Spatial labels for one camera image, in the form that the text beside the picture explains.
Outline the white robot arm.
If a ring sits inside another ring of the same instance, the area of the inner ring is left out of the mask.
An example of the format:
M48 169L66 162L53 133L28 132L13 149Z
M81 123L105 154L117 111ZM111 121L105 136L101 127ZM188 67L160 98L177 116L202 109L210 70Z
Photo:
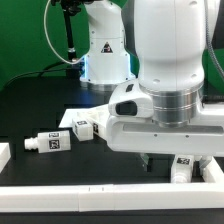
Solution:
M221 0L134 0L138 78L92 108L93 133L118 152L173 154L174 172L224 157L224 105L202 102L202 55L211 52Z

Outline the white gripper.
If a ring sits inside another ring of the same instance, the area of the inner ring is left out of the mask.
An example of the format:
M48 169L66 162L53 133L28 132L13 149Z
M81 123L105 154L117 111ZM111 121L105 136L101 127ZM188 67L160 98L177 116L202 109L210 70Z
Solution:
M114 151L201 156L200 175L211 156L224 156L224 102L204 104L198 90L149 91L138 83L116 87L108 103L106 141Z

